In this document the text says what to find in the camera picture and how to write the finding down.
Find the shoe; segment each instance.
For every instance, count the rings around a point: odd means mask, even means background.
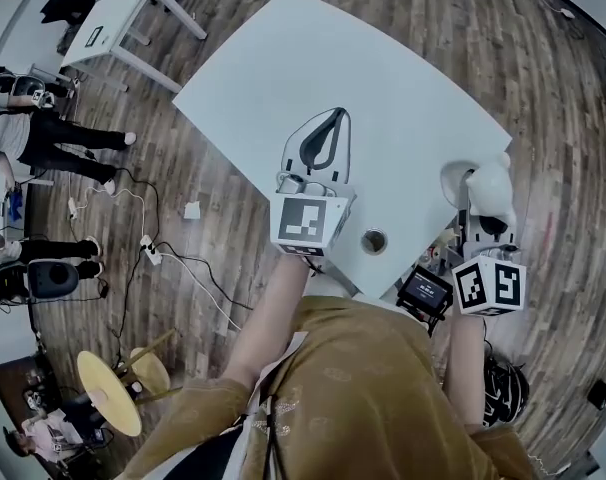
[[[126,146],[131,146],[135,142],[136,142],[136,133],[134,133],[134,132],[127,132],[125,134],[125,145]]]
[[[102,261],[98,261],[97,263],[99,265],[99,273],[98,274],[94,274],[94,279],[96,279],[97,277],[99,277],[105,271],[105,265],[103,265],[103,262]]]
[[[103,254],[103,249],[101,249],[101,244],[99,244],[99,241],[94,238],[93,236],[88,236],[85,238],[88,242],[92,242],[94,245],[96,245],[96,250],[98,251],[96,254],[93,254],[92,256],[100,256],[101,254]]]
[[[114,179],[108,180],[103,183],[103,187],[110,196],[113,196],[114,192],[116,192],[116,183],[114,183]]]

